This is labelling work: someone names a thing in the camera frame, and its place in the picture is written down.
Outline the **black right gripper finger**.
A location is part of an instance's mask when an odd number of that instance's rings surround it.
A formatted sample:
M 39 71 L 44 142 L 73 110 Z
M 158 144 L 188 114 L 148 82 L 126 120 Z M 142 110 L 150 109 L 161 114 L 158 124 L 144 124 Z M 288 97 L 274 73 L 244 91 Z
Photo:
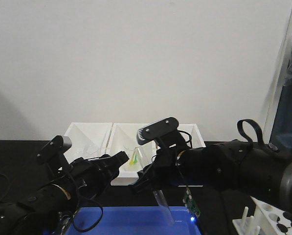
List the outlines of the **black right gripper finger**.
M 158 190 L 157 174 L 154 171 L 141 170 L 137 174 L 138 179 L 129 184 L 129 189 L 132 193 Z

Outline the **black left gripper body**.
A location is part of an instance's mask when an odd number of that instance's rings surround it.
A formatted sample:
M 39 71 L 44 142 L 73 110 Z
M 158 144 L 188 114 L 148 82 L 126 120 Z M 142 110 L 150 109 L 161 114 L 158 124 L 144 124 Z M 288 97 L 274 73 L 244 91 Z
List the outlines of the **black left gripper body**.
M 46 161 L 50 185 L 65 196 L 99 196 L 119 175 L 119 154 L 68 163 L 64 154 L 55 154 Z

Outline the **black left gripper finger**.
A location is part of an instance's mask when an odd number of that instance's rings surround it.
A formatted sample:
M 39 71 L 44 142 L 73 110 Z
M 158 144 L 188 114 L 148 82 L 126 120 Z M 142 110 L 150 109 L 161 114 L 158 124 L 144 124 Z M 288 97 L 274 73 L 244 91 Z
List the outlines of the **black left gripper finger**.
M 129 160 L 128 155 L 124 151 L 120 151 L 113 156 L 110 156 L 110 169 L 119 169 Z

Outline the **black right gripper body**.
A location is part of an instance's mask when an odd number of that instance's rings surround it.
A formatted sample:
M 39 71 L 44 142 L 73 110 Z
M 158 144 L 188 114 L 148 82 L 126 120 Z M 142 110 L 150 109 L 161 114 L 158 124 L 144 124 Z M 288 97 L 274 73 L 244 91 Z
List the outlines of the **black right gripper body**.
M 160 133 L 154 141 L 159 146 L 153 161 L 156 182 L 160 186 L 186 185 L 178 157 L 181 152 L 192 147 L 191 135 L 185 131 L 170 131 Z

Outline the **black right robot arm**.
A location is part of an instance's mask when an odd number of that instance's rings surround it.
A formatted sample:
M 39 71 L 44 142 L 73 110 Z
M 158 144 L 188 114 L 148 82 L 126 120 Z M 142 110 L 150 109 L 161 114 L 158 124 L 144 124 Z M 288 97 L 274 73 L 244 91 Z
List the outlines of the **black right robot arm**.
M 247 119 L 257 136 L 254 142 L 237 122 L 245 141 L 233 140 L 208 147 L 191 148 L 174 117 L 164 118 L 138 130 L 139 145 L 154 141 L 154 161 L 138 172 L 130 185 L 135 193 L 180 185 L 210 185 L 217 190 L 237 189 L 277 207 L 292 220 L 292 155 L 272 150 L 263 142 L 257 122 Z

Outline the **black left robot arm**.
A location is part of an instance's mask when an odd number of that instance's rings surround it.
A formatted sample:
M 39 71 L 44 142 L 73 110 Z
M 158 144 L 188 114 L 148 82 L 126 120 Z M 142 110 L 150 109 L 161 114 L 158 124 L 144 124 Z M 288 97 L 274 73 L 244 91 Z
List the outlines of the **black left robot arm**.
M 74 160 L 61 176 L 17 202 L 0 203 L 0 235 L 50 235 L 65 217 L 94 201 L 129 160 L 124 151 Z

